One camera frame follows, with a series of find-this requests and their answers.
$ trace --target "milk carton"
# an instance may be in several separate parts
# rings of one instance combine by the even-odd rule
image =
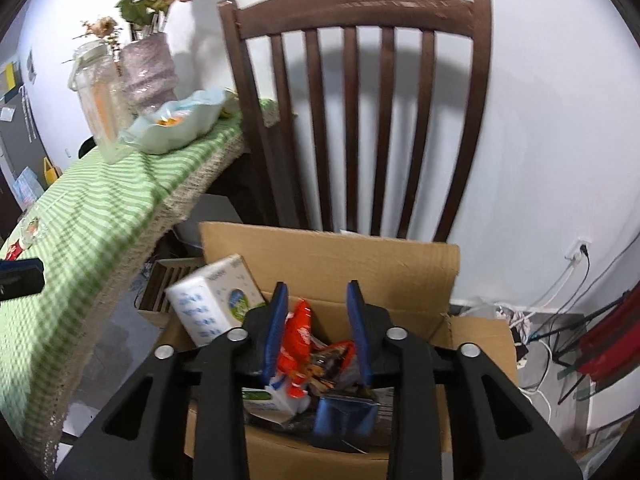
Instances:
[[[308,395],[291,397],[287,393],[290,379],[276,377],[263,390],[242,389],[242,403],[245,410],[255,416],[277,424],[289,422],[297,413],[304,412],[311,403]]]
[[[241,326],[244,314],[264,305],[239,254],[196,270],[167,288],[165,294],[197,346]]]

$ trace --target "purple vase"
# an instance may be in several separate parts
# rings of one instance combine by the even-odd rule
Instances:
[[[120,51],[122,89],[138,113],[148,115],[167,101],[177,100],[174,58],[164,32],[134,41]]]

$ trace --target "black clamp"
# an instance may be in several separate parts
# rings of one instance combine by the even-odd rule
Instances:
[[[279,283],[267,306],[209,345],[156,349],[96,416],[56,480],[248,480],[242,387],[268,384],[287,315]],[[441,478],[436,384],[446,390],[456,480],[579,480],[580,469],[541,415],[473,343],[437,348],[366,304],[346,298],[362,381],[394,391],[388,480]],[[194,460],[184,455],[198,386]]]

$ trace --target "red object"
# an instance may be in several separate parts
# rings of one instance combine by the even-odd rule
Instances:
[[[303,373],[311,356],[311,307],[305,300],[300,300],[292,316],[284,325],[278,370],[291,378],[287,393],[291,397],[302,397],[306,392],[302,387],[306,383]]]
[[[580,352],[590,356],[578,371],[605,381],[638,361],[640,354],[640,284],[605,319],[580,338]]]
[[[9,246],[9,249],[6,252],[6,255],[4,256],[4,259],[6,261],[8,261],[8,262],[12,262],[14,260],[17,260],[18,256],[20,256],[23,251],[24,251],[24,249],[20,245],[20,242],[16,241],[15,243],[13,243],[13,244],[11,244]]]
[[[324,348],[322,348],[321,352],[327,352],[333,348],[337,348],[340,350],[342,350],[343,348],[346,348],[346,352],[344,353],[344,357],[342,358],[342,362],[340,363],[340,371],[343,372],[344,370],[347,369],[347,367],[351,363],[353,356],[356,355],[356,347],[353,344],[353,341],[347,340],[347,341],[340,341],[339,343],[334,343],[329,346],[325,346]]]

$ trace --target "table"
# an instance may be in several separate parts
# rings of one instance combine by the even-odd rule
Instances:
[[[277,121],[274,103],[262,104],[266,124]],[[46,286],[0,306],[0,410],[45,473],[103,322],[156,242],[243,152],[239,114],[166,155],[136,152],[109,166],[94,149],[28,213],[44,234],[20,259],[43,261]]]

